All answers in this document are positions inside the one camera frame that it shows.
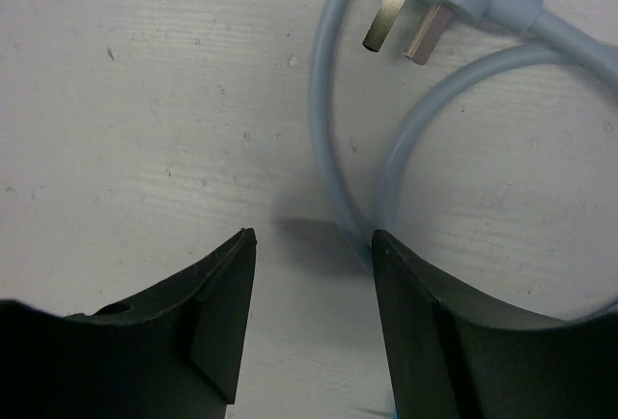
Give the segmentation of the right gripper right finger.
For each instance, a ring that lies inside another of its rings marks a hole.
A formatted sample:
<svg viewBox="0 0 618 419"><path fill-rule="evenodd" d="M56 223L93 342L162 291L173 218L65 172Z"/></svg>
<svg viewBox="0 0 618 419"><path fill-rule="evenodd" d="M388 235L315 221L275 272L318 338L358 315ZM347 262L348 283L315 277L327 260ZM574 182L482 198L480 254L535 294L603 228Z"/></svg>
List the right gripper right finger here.
<svg viewBox="0 0 618 419"><path fill-rule="evenodd" d="M562 321L372 239L383 341L401 418L613 418L617 315Z"/></svg>

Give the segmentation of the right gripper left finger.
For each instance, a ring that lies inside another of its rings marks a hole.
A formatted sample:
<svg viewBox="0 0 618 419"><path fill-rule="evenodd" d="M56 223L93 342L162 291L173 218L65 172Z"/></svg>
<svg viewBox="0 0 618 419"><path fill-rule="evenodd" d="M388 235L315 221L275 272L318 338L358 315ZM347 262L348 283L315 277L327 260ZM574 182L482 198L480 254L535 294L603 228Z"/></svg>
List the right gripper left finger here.
<svg viewBox="0 0 618 419"><path fill-rule="evenodd" d="M5 418L222 418L237 394L257 240L91 315L1 303Z"/></svg>

